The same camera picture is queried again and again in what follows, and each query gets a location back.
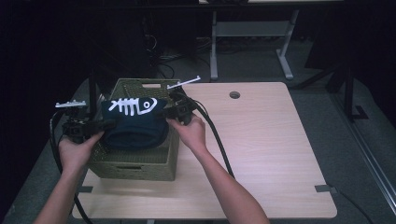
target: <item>person's left hand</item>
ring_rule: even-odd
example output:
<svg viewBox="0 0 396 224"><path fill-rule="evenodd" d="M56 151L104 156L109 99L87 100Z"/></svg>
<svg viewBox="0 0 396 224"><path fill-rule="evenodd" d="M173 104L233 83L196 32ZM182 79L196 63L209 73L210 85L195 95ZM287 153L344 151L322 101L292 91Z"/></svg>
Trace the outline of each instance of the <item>person's left hand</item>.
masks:
<svg viewBox="0 0 396 224"><path fill-rule="evenodd" d="M59 143L59 153L64 173L82 172L84 165L91 156L93 145L102 135L103 132L94 134L90 139L81 144L72 142L68 137L64 138Z"/></svg>

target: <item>hand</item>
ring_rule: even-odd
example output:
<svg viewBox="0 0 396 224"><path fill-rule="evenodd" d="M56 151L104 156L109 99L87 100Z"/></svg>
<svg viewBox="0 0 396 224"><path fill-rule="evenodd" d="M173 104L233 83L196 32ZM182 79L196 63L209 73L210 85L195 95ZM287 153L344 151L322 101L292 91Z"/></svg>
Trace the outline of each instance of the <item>hand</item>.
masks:
<svg viewBox="0 0 396 224"><path fill-rule="evenodd" d="M207 152L205 140L205 124L202 119L192 114L191 122L184 126L175 119L167 119L168 123L176 129L181 141L195 154Z"/></svg>
<svg viewBox="0 0 396 224"><path fill-rule="evenodd" d="M102 135L103 132L97 133L81 144L72 142L68 137L64 138L59 143L59 153L64 173L81 173L91 156L93 145Z"/></svg>

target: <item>forearm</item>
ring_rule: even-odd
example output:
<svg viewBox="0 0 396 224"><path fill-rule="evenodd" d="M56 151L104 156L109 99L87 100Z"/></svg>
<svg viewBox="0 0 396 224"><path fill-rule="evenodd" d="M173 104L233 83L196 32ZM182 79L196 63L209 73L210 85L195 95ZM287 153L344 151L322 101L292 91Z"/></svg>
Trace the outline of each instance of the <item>forearm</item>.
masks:
<svg viewBox="0 0 396 224"><path fill-rule="evenodd" d="M196 155L230 223L269 223L254 197L210 154Z"/></svg>
<svg viewBox="0 0 396 224"><path fill-rule="evenodd" d="M63 173L35 223L66 223L81 173Z"/></svg>

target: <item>white plastic clip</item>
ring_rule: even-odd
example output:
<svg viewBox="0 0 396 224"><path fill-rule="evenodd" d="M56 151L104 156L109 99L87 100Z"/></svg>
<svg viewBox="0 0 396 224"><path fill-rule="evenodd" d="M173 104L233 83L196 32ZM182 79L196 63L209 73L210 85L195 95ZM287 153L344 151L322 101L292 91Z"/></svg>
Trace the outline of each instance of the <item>white plastic clip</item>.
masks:
<svg viewBox="0 0 396 224"><path fill-rule="evenodd" d="M74 100L73 102L67 102L66 104L59 104L56 103L55 107L60 108L60 107L70 107L70 106L82 106L82 105L87 105L85 101L78 102Z"/></svg>
<svg viewBox="0 0 396 224"><path fill-rule="evenodd" d="M181 83L178 82L176 85L173 85L173 86L169 86L169 85L168 85L167 89L169 90L169 89L172 89L172 88L174 88L174 87L182 86L182 85L184 85L184 84L192 83L192 82L198 81L198 80L201 80L201 78L200 78L199 76L197 76L197 78L192 79L192 80L189 80L189 81L185 81L185 82L181 82Z"/></svg>

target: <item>green crate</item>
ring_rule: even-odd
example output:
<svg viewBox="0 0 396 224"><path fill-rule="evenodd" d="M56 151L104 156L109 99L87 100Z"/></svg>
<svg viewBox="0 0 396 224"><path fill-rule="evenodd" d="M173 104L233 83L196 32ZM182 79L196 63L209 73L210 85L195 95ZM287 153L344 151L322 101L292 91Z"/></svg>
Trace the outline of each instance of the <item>green crate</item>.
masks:
<svg viewBox="0 0 396 224"><path fill-rule="evenodd" d="M167 93L167 85L175 85L174 79L121 78L111 94L111 99L156 97L173 101ZM179 137L169 127L166 140L158 147L137 151L116 150L99 141L88 162L90 169L101 178L175 180Z"/></svg>

